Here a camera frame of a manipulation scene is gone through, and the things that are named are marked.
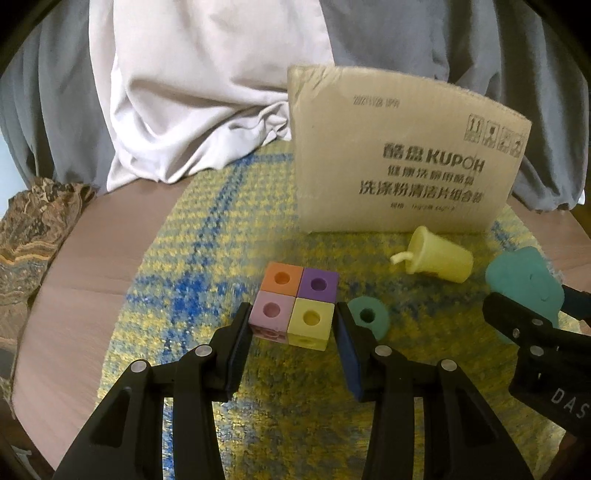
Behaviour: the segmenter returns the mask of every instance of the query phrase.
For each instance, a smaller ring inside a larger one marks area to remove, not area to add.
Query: wall
[[[25,188],[25,183],[14,166],[8,146],[0,135],[0,218],[8,208],[8,199]]]

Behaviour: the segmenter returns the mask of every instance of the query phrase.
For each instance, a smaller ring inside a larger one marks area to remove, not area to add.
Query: blue and yellow rug
[[[269,261],[340,273],[339,300],[381,299],[392,329],[386,340],[410,359],[453,358],[495,410],[537,478],[562,429],[514,400],[507,387],[517,349],[481,312],[484,272],[503,250],[538,247],[508,206],[486,235],[453,235],[475,255],[462,285],[406,275],[390,265],[410,234],[298,231],[290,145],[275,142],[221,171],[195,176],[168,216],[129,289],[103,366],[102,398],[135,359],[172,362],[253,302]],[[214,406],[228,480],[359,479],[373,404],[345,386],[334,338],[325,352],[253,339],[240,391]],[[422,478],[417,402],[415,478]],[[173,477],[171,408],[165,409],[165,478]]]

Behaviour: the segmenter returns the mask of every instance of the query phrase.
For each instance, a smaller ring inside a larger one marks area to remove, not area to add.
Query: yellow cube
[[[312,350],[326,350],[334,311],[334,303],[296,299],[287,328],[288,343]]]

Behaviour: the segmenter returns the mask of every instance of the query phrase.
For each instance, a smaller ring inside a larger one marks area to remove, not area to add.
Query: yellow cup
[[[474,257],[460,245],[431,233],[426,226],[418,227],[406,252],[393,255],[393,264],[405,261],[406,272],[435,275],[438,278],[463,283],[472,273]]]

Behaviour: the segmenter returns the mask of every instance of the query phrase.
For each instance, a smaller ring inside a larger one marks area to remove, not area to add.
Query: metal screw
[[[379,356],[392,355],[392,349],[388,345],[378,345],[374,351],[375,351],[376,355],[379,355]]]
[[[134,363],[131,364],[131,371],[134,374],[138,374],[146,370],[148,364],[143,360],[136,360]]]
[[[213,348],[211,348],[209,345],[199,345],[195,349],[195,353],[197,354],[197,356],[208,356],[211,355],[212,352]]]
[[[544,349],[540,346],[537,346],[537,345],[530,346],[530,352],[532,355],[535,355],[535,356],[544,355]]]
[[[450,360],[449,358],[446,358],[445,360],[441,360],[441,368],[447,370],[448,372],[455,372],[457,363],[455,363],[453,360]]]

